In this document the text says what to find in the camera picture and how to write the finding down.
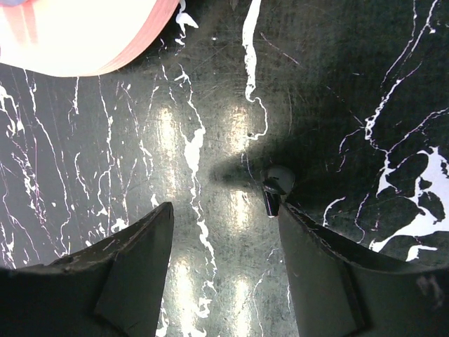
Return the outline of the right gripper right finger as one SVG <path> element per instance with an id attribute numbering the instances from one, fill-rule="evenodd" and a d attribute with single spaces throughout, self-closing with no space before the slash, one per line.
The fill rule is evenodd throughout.
<path id="1" fill-rule="evenodd" d="M 279 233 L 300 336 L 448 335 L 448 268 L 375 253 L 288 203 Z"/>

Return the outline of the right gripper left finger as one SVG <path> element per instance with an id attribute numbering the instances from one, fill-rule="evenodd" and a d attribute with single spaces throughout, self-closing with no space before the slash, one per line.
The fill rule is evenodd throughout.
<path id="1" fill-rule="evenodd" d="M 2 336 L 154 336 L 174 228 L 162 203 L 49 265 L 1 269 Z"/>

